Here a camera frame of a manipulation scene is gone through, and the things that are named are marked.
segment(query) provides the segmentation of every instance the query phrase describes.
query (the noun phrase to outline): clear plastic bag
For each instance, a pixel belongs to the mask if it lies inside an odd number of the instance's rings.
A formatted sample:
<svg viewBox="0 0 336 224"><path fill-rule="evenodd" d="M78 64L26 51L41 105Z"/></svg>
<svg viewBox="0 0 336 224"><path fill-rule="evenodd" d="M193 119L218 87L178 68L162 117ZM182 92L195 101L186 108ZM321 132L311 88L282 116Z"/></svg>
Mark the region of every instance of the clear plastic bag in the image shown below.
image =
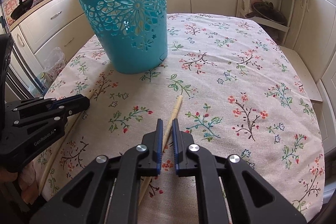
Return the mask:
<svg viewBox="0 0 336 224"><path fill-rule="evenodd" d="M54 48L46 60L44 60L44 72L54 81L65 68L67 61L61 48Z"/></svg>

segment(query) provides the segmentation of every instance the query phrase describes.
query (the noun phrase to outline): hanging trash bin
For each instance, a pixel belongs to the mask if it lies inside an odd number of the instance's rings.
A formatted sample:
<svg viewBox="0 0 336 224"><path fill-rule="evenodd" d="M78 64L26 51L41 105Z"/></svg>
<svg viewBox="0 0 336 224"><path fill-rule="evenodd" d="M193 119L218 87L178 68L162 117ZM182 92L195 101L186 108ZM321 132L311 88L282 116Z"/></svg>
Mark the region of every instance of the hanging trash bin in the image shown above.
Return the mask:
<svg viewBox="0 0 336 224"><path fill-rule="evenodd" d="M134 74L168 53L166 0L79 0L115 69Z"/></svg>

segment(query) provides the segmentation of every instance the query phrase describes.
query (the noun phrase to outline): teal plastic basket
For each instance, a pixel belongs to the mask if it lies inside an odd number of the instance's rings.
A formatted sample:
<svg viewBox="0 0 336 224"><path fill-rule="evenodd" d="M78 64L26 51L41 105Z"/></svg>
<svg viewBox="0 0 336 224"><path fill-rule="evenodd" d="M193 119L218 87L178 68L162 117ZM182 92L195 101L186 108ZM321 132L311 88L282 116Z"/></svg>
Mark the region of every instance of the teal plastic basket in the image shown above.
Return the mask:
<svg viewBox="0 0 336 224"><path fill-rule="evenodd" d="M115 69L134 74L168 53L166 0L79 0Z"/></svg>

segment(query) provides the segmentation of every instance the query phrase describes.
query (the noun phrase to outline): triangular cutout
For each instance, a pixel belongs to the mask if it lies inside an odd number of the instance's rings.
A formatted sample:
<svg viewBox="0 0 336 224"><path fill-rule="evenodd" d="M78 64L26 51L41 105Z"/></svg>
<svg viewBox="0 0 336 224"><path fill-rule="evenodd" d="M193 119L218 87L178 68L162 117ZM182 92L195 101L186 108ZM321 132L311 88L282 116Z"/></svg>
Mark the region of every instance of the triangular cutout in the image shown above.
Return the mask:
<svg viewBox="0 0 336 224"><path fill-rule="evenodd" d="M274 197L269 193L253 176L247 171L243 171L242 176L252 197L254 206L260 208L271 203Z"/></svg>
<svg viewBox="0 0 336 224"><path fill-rule="evenodd" d="M90 172L82 178L63 198L63 202L79 208L84 200L87 190L89 189L94 173Z"/></svg>

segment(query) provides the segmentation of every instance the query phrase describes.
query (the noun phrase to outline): human hand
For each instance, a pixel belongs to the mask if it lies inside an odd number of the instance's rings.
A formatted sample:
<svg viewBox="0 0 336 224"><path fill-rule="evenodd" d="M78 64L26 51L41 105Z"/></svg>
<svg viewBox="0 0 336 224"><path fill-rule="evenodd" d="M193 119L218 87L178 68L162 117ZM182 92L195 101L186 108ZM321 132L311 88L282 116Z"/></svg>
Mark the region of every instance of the human hand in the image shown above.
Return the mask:
<svg viewBox="0 0 336 224"><path fill-rule="evenodd" d="M39 195L33 162L30 162L25 166L19 176L18 173L10 173L6 169L0 167L0 183L12 182L17 178L18 184L22 190L21 198L26 204L33 204Z"/></svg>

